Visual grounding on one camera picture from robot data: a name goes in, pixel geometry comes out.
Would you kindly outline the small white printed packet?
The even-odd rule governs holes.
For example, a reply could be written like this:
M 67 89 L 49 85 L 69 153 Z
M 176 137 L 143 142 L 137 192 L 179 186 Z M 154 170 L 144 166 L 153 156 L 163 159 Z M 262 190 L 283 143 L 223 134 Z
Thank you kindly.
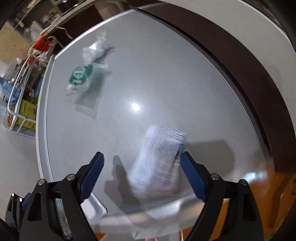
M 151 125 L 140 152 L 127 173 L 127 181 L 138 199 L 159 199 L 180 190 L 180 159 L 186 134 Z

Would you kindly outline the clear bag with green label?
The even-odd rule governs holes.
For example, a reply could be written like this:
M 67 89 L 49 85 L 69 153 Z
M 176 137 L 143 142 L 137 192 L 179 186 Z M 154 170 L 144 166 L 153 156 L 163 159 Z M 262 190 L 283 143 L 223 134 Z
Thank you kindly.
M 66 95 L 75 111 L 95 119 L 106 78 L 111 70 L 106 64 L 91 63 L 75 68 L 68 80 Z

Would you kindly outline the crumpled clear plastic wrap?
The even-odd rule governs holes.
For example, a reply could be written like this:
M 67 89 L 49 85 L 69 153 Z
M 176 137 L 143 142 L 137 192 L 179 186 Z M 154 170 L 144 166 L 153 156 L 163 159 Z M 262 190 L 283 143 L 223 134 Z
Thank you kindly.
M 103 63 L 107 55 L 114 51 L 115 47 L 109 44 L 106 35 L 106 31 L 100 31 L 96 35 L 96 41 L 82 49 L 82 60 L 84 64 Z

